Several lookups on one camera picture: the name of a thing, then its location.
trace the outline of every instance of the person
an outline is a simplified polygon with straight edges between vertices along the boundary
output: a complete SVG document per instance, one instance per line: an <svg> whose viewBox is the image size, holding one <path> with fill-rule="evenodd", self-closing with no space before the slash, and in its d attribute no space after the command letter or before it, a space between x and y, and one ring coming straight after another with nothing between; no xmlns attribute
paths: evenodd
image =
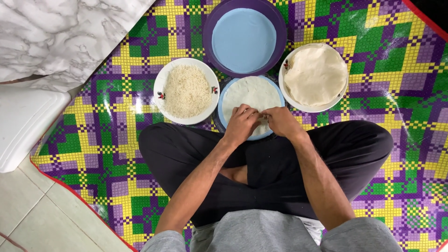
<svg viewBox="0 0 448 252"><path fill-rule="evenodd" d="M278 135L246 141L267 117ZM140 152L171 197L143 252L402 251L375 218L350 206L386 161L391 135L367 121L305 131L286 107L233 109L225 134L156 123ZM327 233L321 240L320 230Z"/></svg>

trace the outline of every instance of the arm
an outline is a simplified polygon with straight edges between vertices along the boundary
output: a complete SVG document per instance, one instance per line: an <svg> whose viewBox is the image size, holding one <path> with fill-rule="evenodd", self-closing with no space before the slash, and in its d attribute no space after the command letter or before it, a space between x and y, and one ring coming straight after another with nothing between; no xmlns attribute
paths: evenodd
<svg viewBox="0 0 448 252"><path fill-rule="evenodd" d="M260 124L258 111L242 104L234 108L224 137L176 190L160 216L155 234L174 230L182 234L185 224L204 201L213 181L230 154Z"/></svg>
<svg viewBox="0 0 448 252"><path fill-rule="evenodd" d="M331 171L287 107L267 109L269 127L291 141L296 150L306 195L317 218L327 230L355 218L349 200Z"/></svg>

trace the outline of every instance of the hand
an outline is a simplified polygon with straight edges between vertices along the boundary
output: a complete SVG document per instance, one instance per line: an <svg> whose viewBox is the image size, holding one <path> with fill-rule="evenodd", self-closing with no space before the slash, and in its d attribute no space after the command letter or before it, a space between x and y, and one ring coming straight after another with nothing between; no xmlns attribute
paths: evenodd
<svg viewBox="0 0 448 252"><path fill-rule="evenodd" d="M257 121L259 117L258 110L251 108L249 105L241 104L239 107L233 108L223 140L235 148L238 147L261 124Z"/></svg>
<svg viewBox="0 0 448 252"><path fill-rule="evenodd" d="M287 107L266 109L261 114L267 116L269 128L279 136L284 136L291 140L292 137L306 133Z"/></svg>

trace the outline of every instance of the purple bowl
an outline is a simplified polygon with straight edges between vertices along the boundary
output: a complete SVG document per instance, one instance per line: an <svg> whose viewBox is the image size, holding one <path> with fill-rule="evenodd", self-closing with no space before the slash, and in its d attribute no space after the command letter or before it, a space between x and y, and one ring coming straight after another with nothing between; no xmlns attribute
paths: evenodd
<svg viewBox="0 0 448 252"><path fill-rule="evenodd" d="M260 69L243 74L231 71L218 61L213 52L211 40L216 23L221 19L221 17L227 12L238 8L253 9L263 14L273 24L277 36L275 49L269 61ZM257 76L271 69L282 56L284 48L286 46L286 25L280 11L267 0L224 0L220 4L218 4L208 15L204 25L202 42L208 59L221 72L236 78Z"/></svg>

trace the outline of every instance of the forearm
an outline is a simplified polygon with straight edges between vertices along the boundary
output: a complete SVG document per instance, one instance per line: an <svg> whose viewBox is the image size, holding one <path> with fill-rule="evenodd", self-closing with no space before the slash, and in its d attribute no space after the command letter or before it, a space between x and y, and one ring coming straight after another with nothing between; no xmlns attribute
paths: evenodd
<svg viewBox="0 0 448 252"><path fill-rule="evenodd" d="M221 140L176 190L160 216L155 234L175 230L182 234L188 220L204 201L224 162L236 147Z"/></svg>
<svg viewBox="0 0 448 252"><path fill-rule="evenodd" d="M289 140L296 150L308 200L324 227L330 230L355 218L349 200L308 134L303 131Z"/></svg>

